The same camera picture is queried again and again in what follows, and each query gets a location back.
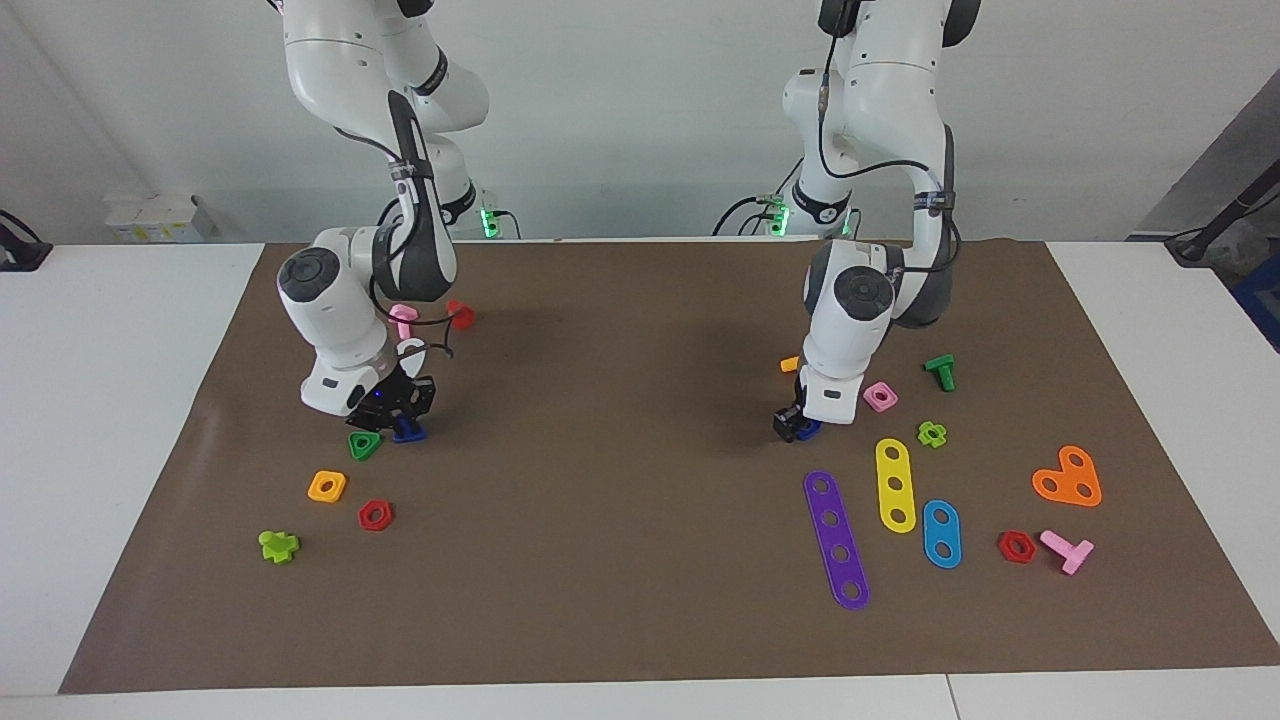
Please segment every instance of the white table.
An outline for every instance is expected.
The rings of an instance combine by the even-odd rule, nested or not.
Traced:
[[[1178,268],[1160,246],[1051,250],[1276,633],[1280,356],[1208,272]],[[1079,720],[1280,711],[1276,667],[51,697],[260,251],[60,247],[36,274],[0,275],[0,717]],[[166,350],[142,350],[157,343]]]

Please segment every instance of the yellow-orange square nut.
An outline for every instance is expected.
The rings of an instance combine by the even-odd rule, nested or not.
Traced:
[[[316,502],[338,502],[344,489],[347,489],[347,475],[332,470],[320,470],[311,479],[311,487],[307,488],[307,497]]]

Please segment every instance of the yellow plastic strip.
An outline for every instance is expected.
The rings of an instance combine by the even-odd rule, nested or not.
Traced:
[[[879,488],[881,523],[895,533],[915,529],[915,491],[911,488],[911,456],[893,438],[876,445],[876,486]]]

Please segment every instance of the white robotic arm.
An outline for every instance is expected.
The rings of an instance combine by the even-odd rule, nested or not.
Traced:
[[[380,315],[393,300],[439,300],[457,275],[448,225],[476,202],[462,154],[439,133],[480,124],[480,79],[435,45],[433,0],[285,0],[289,82],[302,105],[387,158],[401,217],[332,228],[280,268],[280,300],[316,350],[302,401],[349,424],[420,430],[435,386],[410,378]]]
[[[951,132],[938,115],[936,73],[942,47],[968,35],[979,1],[819,3],[832,59],[826,70],[800,70],[783,94],[805,140],[801,172],[785,188],[788,232],[833,236],[849,213],[854,178],[901,167],[915,191],[914,237],[905,250],[831,240],[814,258],[796,401],[773,423],[788,442],[804,439],[814,421],[852,423],[864,373],[890,324],[929,325],[950,302],[960,238],[951,222]]]

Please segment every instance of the purple bar with holes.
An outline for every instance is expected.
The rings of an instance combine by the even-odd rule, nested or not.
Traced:
[[[804,479],[804,495],[809,501],[809,515],[813,518],[813,532],[818,536],[822,562],[827,566],[827,579],[831,580],[831,596],[845,610],[867,607],[872,592],[867,585],[863,560],[854,543],[854,529],[849,525],[836,478],[820,470],[809,473]],[[856,588],[856,593],[851,592],[852,588]]]

